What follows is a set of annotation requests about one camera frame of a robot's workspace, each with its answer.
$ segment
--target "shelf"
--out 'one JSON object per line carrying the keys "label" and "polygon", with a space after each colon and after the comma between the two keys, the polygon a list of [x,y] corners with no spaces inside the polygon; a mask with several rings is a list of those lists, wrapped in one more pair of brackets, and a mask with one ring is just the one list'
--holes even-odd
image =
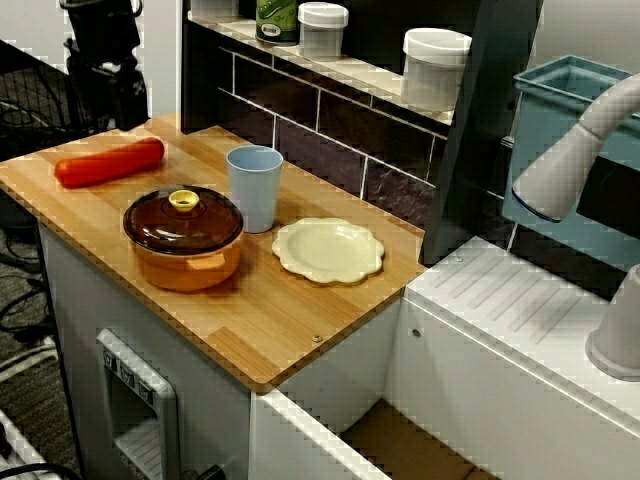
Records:
{"label": "shelf", "polygon": [[453,111],[431,112],[405,103],[400,96],[402,88],[401,75],[347,56],[342,56],[335,62],[317,62],[302,57],[298,53],[297,46],[280,47],[265,44],[255,39],[255,20],[239,19],[227,23],[217,23],[214,18],[201,12],[189,12],[188,19],[245,45],[270,53],[274,57],[287,60],[299,67],[306,68],[376,98],[411,110],[424,117],[445,125],[451,125]]}

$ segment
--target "orange pot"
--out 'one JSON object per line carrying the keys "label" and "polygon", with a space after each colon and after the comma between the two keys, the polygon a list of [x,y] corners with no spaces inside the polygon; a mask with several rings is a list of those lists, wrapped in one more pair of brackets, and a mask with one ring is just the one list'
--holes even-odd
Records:
{"label": "orange pot", "polygon": [[209,288],[240,263],[242,215],[213,190],[175,186],[151,192],[127,210],[124,227],[143,275],[161,288]]}

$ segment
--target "yellow plate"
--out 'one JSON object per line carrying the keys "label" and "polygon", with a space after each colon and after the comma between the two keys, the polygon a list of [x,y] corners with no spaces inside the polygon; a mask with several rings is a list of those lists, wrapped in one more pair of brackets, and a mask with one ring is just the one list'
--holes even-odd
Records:
{"label": "yellow plate", "polygon": [[339,218],[303,218],[272,245],[282,266],[319,283],[354,283],[382,267],[384,247],[365,227]]}

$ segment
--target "orange carrot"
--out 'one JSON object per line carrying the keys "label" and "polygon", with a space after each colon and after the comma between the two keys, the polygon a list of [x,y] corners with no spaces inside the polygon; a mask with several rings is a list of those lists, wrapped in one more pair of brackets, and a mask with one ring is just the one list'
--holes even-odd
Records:
{"label": "orange carrot", "polygon": [[163,155],[164,144],[148,137],[107,152],[60,160],[54,175],[65,187],[93,185],[154,165]]}

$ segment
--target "wire basket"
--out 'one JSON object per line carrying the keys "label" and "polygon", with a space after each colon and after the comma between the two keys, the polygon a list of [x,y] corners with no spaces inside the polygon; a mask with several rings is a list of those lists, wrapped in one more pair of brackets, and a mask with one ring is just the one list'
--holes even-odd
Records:
{"label": "wire basket", "polygon": [[67,75],[6,44],[0,53],[0,161],[92,133]]}

